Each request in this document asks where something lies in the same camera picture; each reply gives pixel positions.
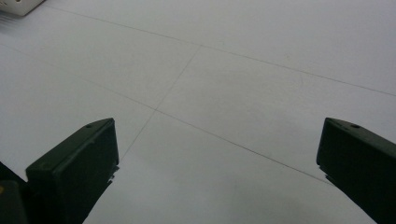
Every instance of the white object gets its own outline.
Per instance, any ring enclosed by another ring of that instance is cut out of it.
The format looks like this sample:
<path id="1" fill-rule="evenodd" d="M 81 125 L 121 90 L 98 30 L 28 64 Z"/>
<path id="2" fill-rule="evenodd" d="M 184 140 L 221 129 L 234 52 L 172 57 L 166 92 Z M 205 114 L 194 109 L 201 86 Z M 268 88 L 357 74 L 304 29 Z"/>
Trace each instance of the white object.
<path id="1" fill-rule="evenodd" d="M 24 16 L 44 0 L 0 0 L 0 11 Z"/>

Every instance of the grout line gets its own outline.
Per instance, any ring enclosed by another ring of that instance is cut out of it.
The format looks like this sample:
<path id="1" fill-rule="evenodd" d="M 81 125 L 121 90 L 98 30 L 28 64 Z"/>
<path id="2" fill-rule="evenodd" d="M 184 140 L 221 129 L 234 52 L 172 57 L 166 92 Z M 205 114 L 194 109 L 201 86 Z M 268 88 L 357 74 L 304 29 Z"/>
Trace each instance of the grout line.
<path id="1" fill-rule="evenodd" d="M 180 77 L 183 75 L 184 71 L 186 71 L 187 67 L 190 65 L 190 63 L 192 62 L 192 60 L 195 58 L 195 56 L 197 55 L 198 51 L 201 49 L 201 46 L 198 47 L 198 49 L 195 51 L 195 53 L 192 55 L 192 57 L 190 58 L 190 60 L 186 63 L 186 66 L 183 68 L 183 70 L 181 70 L 180 74 L 178 75 L 177 79 L 174 81 L 174 83 L 172 84 L 172 86 L 169 88 L 169 90 L 167 91 L 167 93 L 165 94 L 165 96 L 161 99 L 160 103 L 157 105 L 157 107 L 155 108 L 155 110 L 157 110 L 160 105 L 163 103 L 163 101 L 165 100 L 165 98 L 171 93 L 172 89 L 175 87 L 177 81 L 180 79 Z"/>
<path id="2" fill-rule="evenodd" d="M 191 41 L 187 41 L 187 40 L 183 40 L 183 39 L 179 39 L 179 38 L 176 38 L 176 37 L 173 37 L 173 36 L 170 36 L 170 35 L 161 35 L 161 34 L 158 34 L 158 33 L 151 32 L 151 31 L 147 31 L 147 30 L 143 30 L 143 29 L 139 29 L 139 28 L 134 28 L 132 26 L 115 23 L 113 21 L 105 21 L 105 20 L 101 20 L 101 19 L 98 19 L 98 18 L 95 18 L 95 17 L 85 16 L 85 15 L 82 15 L 82 14 L 78 14 L 76 12 L 72 12 L 72 11 L 69 11 L 69 10 L 64 10 L 64 9 L 57 8 L 57 7 L 50 7 L 50 6 L 46 6 L 46 5 L 43 5 L 43 6 L 44 7 L 49 7 L 49 8 L 55 9 L 55 10 L 60 10 L 60 11 L 63 11 L 63 12 L 67 12 L 67 13 L 70 13 L 70 14 L 73 14 L 73 15 L 77 15 L 77 16 L 80 16 L 80 17 L 85 17 L 85 18 L 89 18 L 89 19 L 92 19 L 92 20 L 102 21 L 102 22 L 105 22 L 105 23 L 110 23 L 110 24 L 113 24 L 113 25 L 117 25 L 117 26 L 129 28 L 129 29 L 133 29 L 133 30 L 144 32 L 144 33 L 147 33 L 147 34 L 158 35 L 158 36 L 162 36 L 162 37 L 178 40 L 178 41 L 181 41 L 181 42 L 184 42 L 184 43 L 197 45 L 200 48 L 203 47 L 203 48 L 207 48 L 207 49 L 213 49 L 213 50 L 217 50 L 217 51 L 220 51 L 220 52 L 229 53 L 229 54 L 232 54 L 232 55 L 235 55 L 235 56 L 243 57 L 243 58 L 246 58 L 246 59 L 254 60 L 256 62 L 271 64 L 271 65 L 274 65 L 274 66 L 278 66 L 278 67 L 289 69 L 289 70 L 294 71 L 294 72 L 304 73 L 304 74 L 307 74 L 309 76 L 325 78 L 325 79 L 328 79 L 330 81 L 347 84 L 347 85 L 350 85 L 350 86 L 366 89 L 368 91 L 375 91 L 375 92 L 383 93 L 383 94 L 386 94 L 386 95 L 396 96 L 396 94 L 394 94 L 394 93 L 390 93 L 390 92 L 386 92 L 386 91 L 379 91 L 379 90 L 371 89 L 371 88 L 364 87 L 364 86 L 361 86 L 361 85 L 348 83 L 348 82 L 345 82 L 345 81 L 342 81 L 342 80 L 337 80 L 337 79 L 330 78 L 330 77 L 324 77 L 324 76 L 316 75 L 316 74 L 313 74 L 313 73 L 305 72 L 305 71 L 297 69 L 297 68 L 288 67 L 286 65 L 282 65 L 282 64 L 278 64 L 278 63 L 270 63 L 270 62 L 267 62 L 267 61 L 264 61 L 264 60 L 260 60 L 260 59 L 249 57 L 247 55 L 242 55 L 242 54 L 230 52 L 230 51 L 227 51 L 227 50 L 224 50 L 224 49 L 217 49 L 217 48 L 214 48 L 214 47 L 210 47 L 210 46 L 206 46 L 206 45 L 202 45 L 202 44 L 197 44 L 197 43 L 194 43 L 194 42 L 191 42 Z"/>
<path id="3" fill-rule="evenodd" d="M 310 177 L 312 177 L 312 178 L 314 178 L 314 179 L 316 179 L 316 180 L 318 180 L 318 181 L 320 181 L 320 182 L 323 182 L 323 183 L 325 183 L 325 184 L 328 184 L 328 185 L 330 185 L 330 186 L 333 186 L 333 184 L 331 184 L 331 183 L 329 183 L 329 182 L 327 182 L 327 181 L 325 181 L 325 180 L 322 180 L 322 179 L 320 179 L 320 178 L 318 178 L 318 177 L 316 177 L 316 176 L 314 176 L 314 175 L 311 175 L 311 174 L 306 173 L 306 172 L 304 172 L 304 171 L 298 170 L 298 169 L 296 169 L 296 168 L 294 168 L 294 167 L 291 167 L 291 166 L 289 166 L 289 165 L 287 165 L 287 164 L 285 164 L 285 163 L 282 163 L 282 162 L 280 162 L 280 161 L 276 161 L 276 160 L 274 160 L 274 159 L 271 159 L 271 158 L 269 158 L 269 157 L 267 157 L 267 156 L 265 156 L 265 155 L 263 155 L 263 154 L 261 154 L 261 153 L 258 153 L 258 152 L 256 152 L 256 151 L 253 151 L 253 150 L 251 150 L 251 149 L 249 149 L 249 148 L 247 148 L 247 147 L 243 147 L 243 146 L 241 146 L 241 145 L 239 145 L 239 144 L 236 144 L 236 143 L 234 143 L 234 142 L 232 142 L 232 141 L 230 141 L 230 140 L 228 140 L 228 139 L 226 139 L 226 138 L 223 138 L 223 137 L 218 136 L 218 135 L 216 135 L 216 134 L 214 134 L 214 133 L 211 133 L 211 132 L 209 132 L 209 131 L 206 131 L 206 130 L 204 130 L 204 129 L 202 129 L 202 128 L 199 128 L 199 127 L 197 127 L 197 126 L 195 126 L 195 125 L 193 125 L 193 124 L 190 124 L 190 123 L 188 123 L 188 122 L 186 122 L 186 121 L 184 121 L 184 120 L 181 120 L 181 119 L 178 119 L 178 118 L 176 118 L 176 117 L 174 117 L 174 116 L 171 116 L 171 115 L 169 115 L 169 114 L 166 114 L 166 113 L 164 113 L 164 112 L 162 112 L 162 111 L 159 111 L 159 110 L 156 110 L 156 111 L 158 111 L 159 113 L 164 114 L 164 115 L 167 116 L 167 117 L 170 117 L 170 118 L 172 118 L 172 119 L 176 119 L 176 120 L 178 120 L 178 121 L 180 121 L 180 122 L 183 122 L 183 123 L 185 123 L 185 124 L 187 124 L 187 125 L 189 125 L 189 126 L 195 128 L 195 129 L 198 129 L 198 130 L 200 130 L 200 131 L 202 131 L 202 132 L 204 132 L 204 133 L 208 133 L 208 134 L 210 134 L 210 135 L 213 135 L 213 136 L 215 136 L 215 137 L 217 137 L 217 138 L 219 138 L 219 139 L 221 139 L 221 140 L 224 140 L 224 141 L 226 141 L 226 142 L 228 142 L 228 143 L 231 143 L 231 144 L 233 144 L 233 145 L 235 145 L 235 146 L 237 146 L 237 147 L 241 147 L 241 148 L 245 149 L 246 151 L 249 151 L 249 152 L 254 153 L 254 154 L 258 155 L 258 156 L 264 157 L 265 159 L 267 159 L 267 160 L 269 160 L 269 161 L 273 161 L 273 162 L 278 163 L 278 164 L 280 164 L 280 165 L 286 166 L 287 168 L 290 168 L 291 170 L 297 171 L 298 173 L 301 173 L 301 174 L 303 174 L 303 175 L 308 175 L 308 176 L 310 176 Z"/>
<path id="4" fill-rule="evenodd" d="M 148 118 L 148 120 L 146 121 L 145 125 L 142 127 L 142 129 L 140 129 L 140 132 L 137 134 L 136 138 L 134 139 L 134 141 L 132 141 L 131 145 L 128 147 L 128 149 L 126 150 L 126 152 L 123 154 L 123 156 L 120 159 L 120 162 L 122 162 L 123 158 L 126 156 L 126 154 L 128 154 L 128 152 L 132 149 L 132 146 L 134 145 L 134 142 L 136 141 L 136 139 L 140 136 L 140 134 L 143 132 L 143 130 L 146 128 L 146 126 L 148 125 L 149 121 L 151 121 L 151 118 L 154 116 L 155 112 L 157 110 L 153 110 L 150 117 Z"/>
<path id="5" fill-rule="evenodd" d="M 58 70 L 61 70 L 61 71 L 65 72 L 66 74 L 68 74 L 68 75 L 70 75 L 70 76 L 73 76 L 74 78 L 84 80 L 84 81 L 86 81 L 86 82 L 92 84 L 93 86 L 99 87 L 99 88 L 101 88 L 101 89 L 103 89 L 103 90 L 106 90 L 106 91 L 110 91 L 110 92 L 112 92 L 112 93 L 114 93 L 114 94 L 117 94 L 118 96 L 121 96 L 121 97 L 123 97 L 123 98 L 126 98 L 126 99 L 128 99 L 128 100 L 130 100 L 130 101 L 132 101 L 132 102 L 134 102 L 134 103 L 136 103 L 136 104 L 146 106 L 146 107 L 148 107 L 148 108 L 150 108 L 150 109 L 153 109 L 153 110 L 156 109 L 156 108 L 154 108 L 154 107 L 152 107 L 152 106 L 145 105 L 145 104 L 143 104 L 143 103 L 141 103 L 141 102 L 138 102 L 138 101 L 136 101 L 135 99 L 133 99 L 133 98 L 131 98 L 131 97 L 129 97 L 129 96 L 126 96 L 126 95 L 124 95 L 124 94 L 122 94 L 122 93 L 120 93 L 120 92 L 113 91 L 113 90 L 111 90 L 111 89 L 109 89 L 109 88 L 107 88 L 107 87 L 105 87 L 105 86 L 102 86 L 101 84 L 92 82 L 92 81 L 90 81 L 90 80 L 88 80 L 88 79 L 86 79 L 86 78 L 84 78 L 84 77 L 80 77 L 80 76 L 78 76 L 78 75 L 75 75 L 75 74 L 73 74 L 73 73 L 71 73 L 71 72 L 69 72 L 69 71 L 64 70 L 64 69 L 61 68 L 61 67 L 58 67 L 58 66 L 56 66 L 56 65 L 53 65 L 52 63 L 48 63 L 48 62 L 46 62 L 46 61 L 37 59 L 37 57 L 33 57 L 33 56 L 31 56 L 31 55 L 29 55 L 29 54 L 26 54 L 26 53 L 24 53 L 24 52 L 22 52 L 22 51 L 20 51 L 20 50 L 18 50 L 18 49 L 11 48 L 11 47 L 6 46 L 6 45 L 1 44 L 1 43 L 0 43 L 0 46 L 3 46 L 3 47 L 5 47 L 5 48 L 7 48 L 7 49 L 11 49 L 11 50 L 17 51 L 18 53 L 20 53 L 20 54 L 22 54 L 22 55 L 24 55 L 24 56 L 27 56 L 27 57 L 31 58 L 32 60 L 39 61 L 39 62 L 41 62 L 41 63 L 43 63 L 43 64 L 45 64 L 45 65 L 47 65 L 47 66 L 51 66 L 51 67 L 53 67 L 53 68 L 56 68 L 56 69 L 58 69 Z"/>

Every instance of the floor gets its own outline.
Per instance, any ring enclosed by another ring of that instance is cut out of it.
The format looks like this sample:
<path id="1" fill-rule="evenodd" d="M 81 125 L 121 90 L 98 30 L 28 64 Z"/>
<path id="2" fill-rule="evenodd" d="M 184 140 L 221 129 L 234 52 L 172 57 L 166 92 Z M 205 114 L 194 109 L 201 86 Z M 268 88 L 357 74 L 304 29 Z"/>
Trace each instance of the floor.
<path id="1" fill-rule="evenodd" d="M 18 175 L 114 118 L 95 223 L 374 223 L 316 165 L 327 117 L 396 142 L 396 3 L 47 0 L 0 12 L 0 157 Z"/>

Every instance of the white floor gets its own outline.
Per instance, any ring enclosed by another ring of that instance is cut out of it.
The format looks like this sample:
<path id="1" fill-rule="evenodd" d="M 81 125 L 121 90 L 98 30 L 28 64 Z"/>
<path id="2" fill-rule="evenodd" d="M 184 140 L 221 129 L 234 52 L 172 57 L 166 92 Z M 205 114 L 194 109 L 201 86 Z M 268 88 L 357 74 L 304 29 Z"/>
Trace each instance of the white floor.
<path id="1" fill-rule="evenodd" d="M 326 117 L 396 142 L 396 3 L 47 0 L 0 12 L 0 158 L 116 120 L 85 223 L 374 223 L 316 165 Z"/>

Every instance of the floor tile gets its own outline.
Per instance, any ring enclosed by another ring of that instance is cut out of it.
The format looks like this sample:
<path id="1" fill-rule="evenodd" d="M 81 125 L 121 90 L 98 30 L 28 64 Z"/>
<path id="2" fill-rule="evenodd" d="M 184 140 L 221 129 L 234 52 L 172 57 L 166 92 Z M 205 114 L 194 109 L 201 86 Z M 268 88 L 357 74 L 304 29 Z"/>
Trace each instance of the floor tile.
<path id="1" fill-rule="evenodd" d="M 321 177 L 325 118 L 396 142 L 396 97 L 202 48 L 159 110 L 239 146 Z"/>
<path id="2" fill-rule="evenodd" d="M 0 46 L 0 160 L 18 175 L 87 123 L 114 118 L 120 155 L 153 110 Z"/>
<path id="3" fill-rule="evenodd" d="M 88 223 L 374 223 L 335 187 L 156 112 Z"/>
<path id="4" fill-rule="evenodd" d="M 396 94 L 392 1 L 48 0 L 45 5 Z"/>
<path id="5" fill-rule="evenodd" d="M 156 107 L 197 46 L 41 6 L 0 22 L 0 44 Z"/>

